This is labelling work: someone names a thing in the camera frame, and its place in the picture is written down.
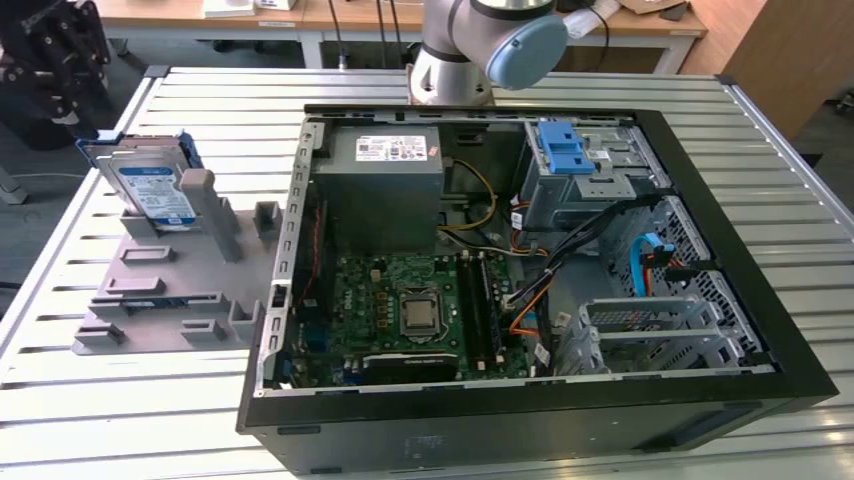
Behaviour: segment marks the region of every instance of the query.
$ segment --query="motherboard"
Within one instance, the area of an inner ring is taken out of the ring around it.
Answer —
[[[305,335],[329,353],[310,365],[319,386],[526,377],[525,347],[502,341],[507,270],[467,252],[341,257],[333,321]]]

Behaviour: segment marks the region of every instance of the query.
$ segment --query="floor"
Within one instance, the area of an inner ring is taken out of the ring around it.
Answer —
[[[107,68],[110,97],[115,111],[99,119],[99,126],[110,128],[134,93],[146,65],[182,65],[207,67],[279,67],[303,66],[299,45],[294,42],[266,44],[263,53],[254,50],[252,42],[235,45],[232,51],[218,53],[210,43],[194,41],[147,40],[130,44],[132,55],[114,59]],[[335,49],[325,52],[327,62],[337,63]],[[365,68],[379,62],[373,52],[351,48],[357,57],[353,68]],[[840,198],[854,208],[854,117],[840,117],[832,107],[824,107],[813,117],[794,141],[805,153],[824,153],[817,171]],[[27,176],[19,181],[30,193],[27,204],[0,204],[0,282],[23,282],[42,252],[54,226],[66,210],[88,165],[74,147],[51,152],[34,152],[0,124],[0,162],[12,175],[62,173],[62,176]],[[0,313],[14,298],[14,291],[0,289]]]

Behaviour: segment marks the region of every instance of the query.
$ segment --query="ram slot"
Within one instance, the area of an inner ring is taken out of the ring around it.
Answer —
[[[497,351],[494,327],[497,327],[495,305],[489,289],[489,275],[483,260],[459,256],[457,261],[457,282],[462,313],[466,357],[473,369],[486,370],[495,363]]]

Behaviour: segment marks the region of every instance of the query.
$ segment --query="yellow power cable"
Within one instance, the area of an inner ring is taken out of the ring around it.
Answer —
[[[495,196],[495,190],[493,190],[493,185],[490,185],[490,182],[487,181],[486,177],[481,174],[481,172],[475,169],[475,167],[473,167],[469,164],[469,162],[466,162],[465,160],[459,160],[457,158],[454,159],[454,163],[459,163],[463,167],[466,167],[466,169],[474,174],[474,176],[478,177],[481,182],[483,182],[486,189],[490,191],[490,203],[491,203],[490,211],[487,212],[486,216],[477,222],[466,223],[463,225],[441,225],[439,230],[471,230],[473,228],[477,228],[481,225],[483,225],[486,222],[489,222],[490,219],[493,218],[493,215],[495,215],[495,210],[498,208],[498,197]]]

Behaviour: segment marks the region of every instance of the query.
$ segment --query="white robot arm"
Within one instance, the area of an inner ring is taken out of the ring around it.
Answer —
[[[483,105],[491,84],[519,90],[551,71],[567,31],[555,0],[425,2],[422,51],[410,78],[417,103]]]

